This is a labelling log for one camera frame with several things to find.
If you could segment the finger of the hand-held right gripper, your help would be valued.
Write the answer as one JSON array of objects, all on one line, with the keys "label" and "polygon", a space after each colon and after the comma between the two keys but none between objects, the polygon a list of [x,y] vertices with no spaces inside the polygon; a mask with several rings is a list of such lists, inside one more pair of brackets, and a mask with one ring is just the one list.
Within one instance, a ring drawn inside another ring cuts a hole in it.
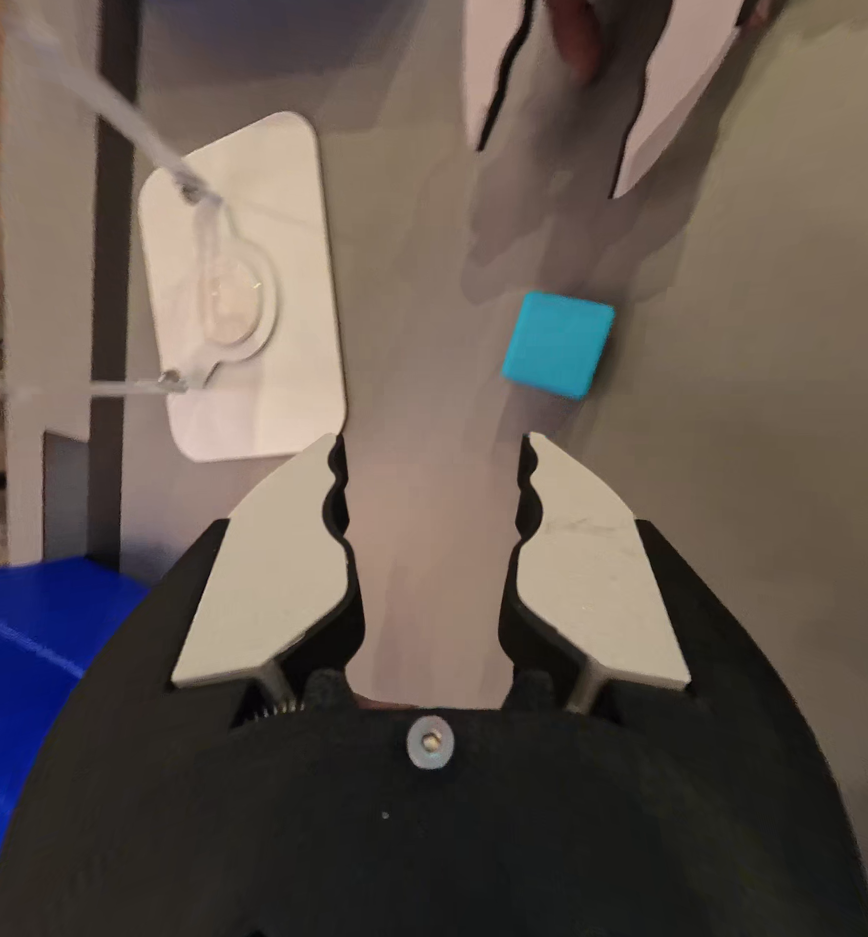
[{"label": "finger of the hand-held right gripper", "polygon": [[742,1],[673,1],[646,63],[610,198],[627,195],[680,132],[741,32]]},{"label": "finger of the hand-held right gripper", "polygon": [[476,153],[484,151],[497,123],[534,9],[534,1],[463,3],[463,114]]}]

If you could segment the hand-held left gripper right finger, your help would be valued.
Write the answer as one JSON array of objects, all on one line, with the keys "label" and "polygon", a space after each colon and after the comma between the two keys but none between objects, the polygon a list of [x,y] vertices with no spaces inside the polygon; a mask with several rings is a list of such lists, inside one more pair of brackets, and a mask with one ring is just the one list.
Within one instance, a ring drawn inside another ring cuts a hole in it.
[{"label": "hand-held left gripper right finger", "polygon": [[541,671],[563,710],[592,711],[625,682],[682,693],[691,673],[637,518],[589,468],[527,433],[518,465],[519,540],[498,636],[517,671]]}]

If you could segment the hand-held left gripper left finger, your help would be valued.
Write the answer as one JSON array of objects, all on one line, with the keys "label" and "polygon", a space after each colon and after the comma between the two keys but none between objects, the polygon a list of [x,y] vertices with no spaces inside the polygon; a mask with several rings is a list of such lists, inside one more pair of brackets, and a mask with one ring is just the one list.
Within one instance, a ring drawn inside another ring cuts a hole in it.
[{"label": "hand-held left gripper left finger", "polygon": [[347,483],[344,439],[328,434],[232,510],[173,686],[247,681],[265,713],[285,714],[304,708],[313,673],[345,672],[366,636]]}]

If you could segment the light blue cube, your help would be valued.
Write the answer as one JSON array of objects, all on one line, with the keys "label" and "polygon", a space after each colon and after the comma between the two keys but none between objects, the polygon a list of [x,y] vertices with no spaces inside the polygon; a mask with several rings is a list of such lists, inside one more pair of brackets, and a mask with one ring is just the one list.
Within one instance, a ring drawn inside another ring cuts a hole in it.
[{"label": "light blue cube", "polygon": [[568,400],[584,399],[615,321],[612,306],[529,291],[501,366],[510,382]]}]

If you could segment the blue plastic bin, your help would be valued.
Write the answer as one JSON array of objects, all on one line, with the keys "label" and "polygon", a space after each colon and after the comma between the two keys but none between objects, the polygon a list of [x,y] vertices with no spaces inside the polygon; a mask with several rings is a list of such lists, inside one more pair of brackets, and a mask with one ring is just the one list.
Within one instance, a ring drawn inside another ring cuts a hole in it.
[{"label": "blue plastic bin", "polygon": [[0,851],[53,721],[147,593],[85,557],[0,567]]}]

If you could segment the person's right hand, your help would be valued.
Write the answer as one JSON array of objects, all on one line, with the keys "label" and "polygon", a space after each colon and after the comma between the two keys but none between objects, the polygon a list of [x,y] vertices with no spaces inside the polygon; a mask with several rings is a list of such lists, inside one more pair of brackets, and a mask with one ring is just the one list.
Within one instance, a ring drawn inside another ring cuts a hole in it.
[{"label": "person's right hand", "polygon": [[589,85],[604,64],[604,33],[588,1],[545,1],[553,41],[576,80]]}]

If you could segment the white wooden book stand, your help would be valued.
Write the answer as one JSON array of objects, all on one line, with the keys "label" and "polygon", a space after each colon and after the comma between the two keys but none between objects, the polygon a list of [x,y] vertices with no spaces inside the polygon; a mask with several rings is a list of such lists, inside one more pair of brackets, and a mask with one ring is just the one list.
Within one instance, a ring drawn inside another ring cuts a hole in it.
[{"label": "white wooden book stand", "polygon": [[[53,80],[103,117],[119,93],[67,62],[41,14],[0,2],[0,104],[7,44],[23,40]],[[82,326],[47,304],[53,293],[17,273],[16,209],[0,178],[0,399],[6,400],[7,559],[44,556],[43,416],[59,402],[81,416],[93,399],[166,399],[182,457],[214,466],[288,459],[346,418],[318,139],[279,112],[180,158],[141,118],[114,114],[156,165],[138,197],[138,225],[161,371],[157,379],[91,381]],[[0,156],[0,177],[2,170]]]}]

